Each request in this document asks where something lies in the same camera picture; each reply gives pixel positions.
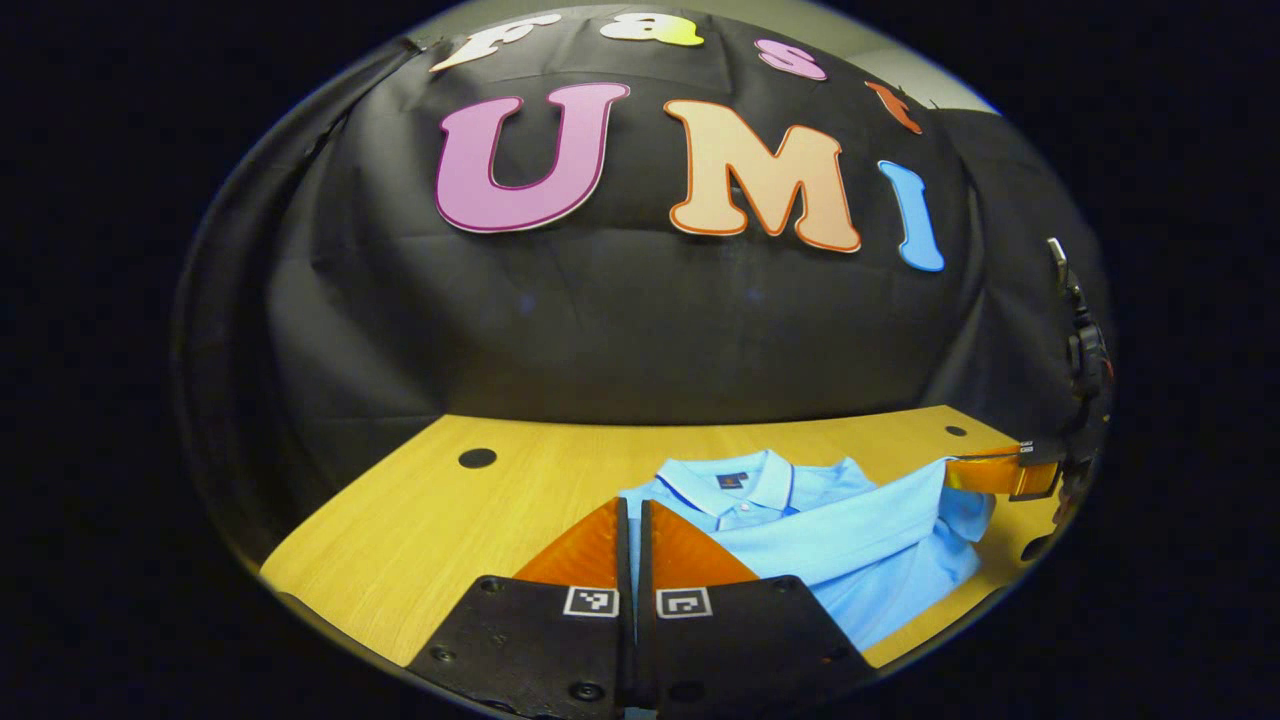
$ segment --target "polo shirt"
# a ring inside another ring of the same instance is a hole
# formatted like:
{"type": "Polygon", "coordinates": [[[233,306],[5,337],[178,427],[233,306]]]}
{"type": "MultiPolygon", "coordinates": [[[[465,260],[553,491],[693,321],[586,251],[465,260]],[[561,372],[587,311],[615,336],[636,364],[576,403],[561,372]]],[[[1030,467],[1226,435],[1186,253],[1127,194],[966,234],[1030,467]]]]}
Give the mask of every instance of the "polo shirt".
{"type": "Polygon", "coordinates": [[[796,575],[860,651],[909,623],[978,570],[995,497],[945,487],[938,459],[876,486],[852,459],[791,465],[771,450],[712,461],[667,460],[622,491],[632,589],[640,503],[653,500],[708,533],[762,578],[796,575]]]}

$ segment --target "wooden table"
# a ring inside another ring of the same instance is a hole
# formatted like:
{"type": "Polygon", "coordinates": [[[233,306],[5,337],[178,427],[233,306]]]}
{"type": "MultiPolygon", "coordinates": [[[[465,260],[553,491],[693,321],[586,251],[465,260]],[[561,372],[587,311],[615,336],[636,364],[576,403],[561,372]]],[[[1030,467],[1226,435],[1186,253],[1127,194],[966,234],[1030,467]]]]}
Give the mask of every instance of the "wooden table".
{"type": "MultiPolygon", "coordinates": [[[[445,415],[344,488],[268,557],[261,578],[378,655],[404,666],[467,585],[512,575],[668,457],[716,460],[771,448],[795,465],[849,456],[872,482],[938,457],[1015,441],[950,407],[801,423],[698,427],[570,425],[445,415]],[[961,428],[964,436],[947,430],[961,428]],[[458,456],[489,448],[467,469],[458,456]]],[[[978,543],[982,569],[947,598],[864,651],[902,656],[1027,569],[1029,541],[1053,530],[1052,498],[1007,502],[978,543]]]]}

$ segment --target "shirt collar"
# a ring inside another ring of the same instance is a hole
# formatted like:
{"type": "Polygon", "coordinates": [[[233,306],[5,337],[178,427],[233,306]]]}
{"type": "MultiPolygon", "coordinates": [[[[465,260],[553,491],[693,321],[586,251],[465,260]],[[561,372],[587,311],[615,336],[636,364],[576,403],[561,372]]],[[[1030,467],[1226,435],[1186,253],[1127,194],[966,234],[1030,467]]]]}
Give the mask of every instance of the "shirt collar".
{"type": "Polygon", "coordinates": [[[727,460],[667,460],[658,470],[658,479],[682,500],[712,516],[721,516],[742,502],[773,510],[786,510],[795,482],[795,468],[772,450],[730,457],[727,460]],[[735,497],[716,487],[712,475],[759,469],[751,492],[735,497]]]}

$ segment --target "letter u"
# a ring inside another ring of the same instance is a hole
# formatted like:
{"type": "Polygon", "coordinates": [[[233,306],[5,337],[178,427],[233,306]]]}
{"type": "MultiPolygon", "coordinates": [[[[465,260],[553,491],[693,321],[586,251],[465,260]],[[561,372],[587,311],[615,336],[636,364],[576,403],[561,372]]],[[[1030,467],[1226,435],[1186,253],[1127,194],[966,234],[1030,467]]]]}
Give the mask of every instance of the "letter u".
{"type": "Polygon", "coordinates": [[[630,94],[625,85],[593,82],[548,95],[548,102],[561,106],[556,161],[547,177],[524,187],[493,181],[502,122],[524,101],[498,97],[451,113],[440,122],[447,133],[435,182],[440,215],[477,233],[524,231],[568,215],[600,182],[609,108],[630,94]]]}

